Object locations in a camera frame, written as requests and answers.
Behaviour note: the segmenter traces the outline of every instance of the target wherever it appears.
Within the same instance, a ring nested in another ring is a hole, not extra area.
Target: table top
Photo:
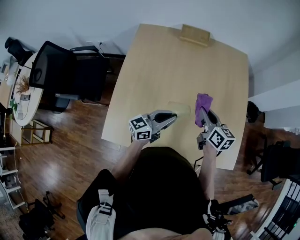
[[[27,60],[27,62],[25,63],[25,66],[27,66],[29,68],[32,68],[32,63],[34,62],[34,59],[36,58],[36,56],[37,56],[37,53],[33,54]],[[28,69],[26,67],[22,68],[22,70],[21,70],[21,72],[19,74],[19,77],[17,79],[16,87],[15,87],[15,90],[14,90],[14,98],[15,98],[16,103],[21,103],[21,105],[22,105],[22,111],[23,111],[23,119],[22,120],[17,119],[17,117],[15,115],[15,112],[14,112],[15,121],[20,126],[26,126],[33,119],[34,114],[36,113],[36,111],[38,109],[38,105],[39,105],[39,102],[41,100],[41,97],[42,97],[42,94],[43,94],[43,91],[44,91],[43,89],[40,89],[40,88],[30,87],[27,92],[23,93],[25,95],[30,94],[30,101],[21,101],[20,100],[21,95],[18,94],[18,93],[16,93],[17,88],[18,88],[17,84],[20,82],[22,75],[24,75],[26,77],[29,77],[30,76],[30,72],[31,72],[30,69]]]
[[[212,41],[205,48],[179,39],[180,30],[141,24],[127,53],[105,120],[102,138],[130,145],[128,120],[167,109],[170,101],[188,105],[191,114],[178,118],[160,139],[147,146],[168,146],[190,163],[203,156],[195,124],[197,93],[214,98],[211,109],[236,137],[218,157],[218,168],[234,168],[245,127],[248,102],[248,58],[228,45]]]

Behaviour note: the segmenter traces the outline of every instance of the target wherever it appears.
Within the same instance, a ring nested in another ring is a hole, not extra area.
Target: white wall
[[[300,34],[253,67],[249,96],[255,96],[300,79]]]
[[[9,36],[36,49],[46,40],[65,48],[113,40],[126,52],[139,23],[186,23],[247,53],[255,65],[300,29],[299,12],[298,0],[0,0],[0,62]]]
[[[266,112],[265,128],[299,128],[300,106]]]
[[[284,82],[290,76],[286,73],[283,75],[281,82]],[[299,80],[290,82],[281,87],[263,92],[261,94],[249,97],[249,101],[256,104],[260,111],[266,112],[286,107],[293,107],[300,105],[300,75]]]

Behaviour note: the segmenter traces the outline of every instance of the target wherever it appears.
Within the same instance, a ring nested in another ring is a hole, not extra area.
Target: black office chair
[[[268,146],[267,137],[262,136],[264,139],[264,148],[258,152],[263,152],[262,155],[257,153],[261,160],[255,163],[253,170],[247,170],[247,174],[253,174],[260,166],[261,181],[273,184],[272,190],[279,189],[282,182],[275,182],[273,179],[280,177],[291,179],[293,176],[297,178],[300,176],[300,149],[290,147],[289,141],[276,142],[274,145]]]
[[[75,53],[86,50],[93,53]],[[53,110],[57,112],[64,110],[70,99],[103,105],[97,101],[101,99],[109,63],[109,58],[95,46],[67,50],[46,41],[35,58],[29,83],[52,96]]]
[[[14,56],[19,65],[24,66],[27,60],[33,55],[32,51],[26,51],[21,42],[17,39],[9,37],[4,47],[7,49],[8,53]]]
[[[19,226],[23,230],[23,238],[25,240],[38,240],[43,237],[47,237],[47,231],[54,230],[53,214],[64,219],[64,215],[60,215],[55,209],[61,207],[61,203],[58,206],[52,206],[48,198],[49,192],[46,192],[46,198],[43,198],[43,202],[46,206],[39,201],[35,200],[33,203],[29,203],[28,206],[34,205],[34,208],[24,215],[20,216]]]

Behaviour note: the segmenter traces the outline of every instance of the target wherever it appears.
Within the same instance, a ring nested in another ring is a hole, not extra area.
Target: dried plant
[[[24,92],[27,92],[29,90],[29,78],[25,76],[21,76],[20,82],[17,84],[17,94],[22,94]]]

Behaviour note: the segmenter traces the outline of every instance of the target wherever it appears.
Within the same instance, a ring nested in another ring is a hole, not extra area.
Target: purple cloth
[[[205,111],[208,113],[208,111],[210,110],[210,105],[212,103],[212,100],[213,98],[206,93],[198,93],[197,95],[196,110],[195,110],[195,115],[196,115],[195,124],[200,128],[203,127],[201,123],[202,119],[199,119],[200,108],[203,107]]]

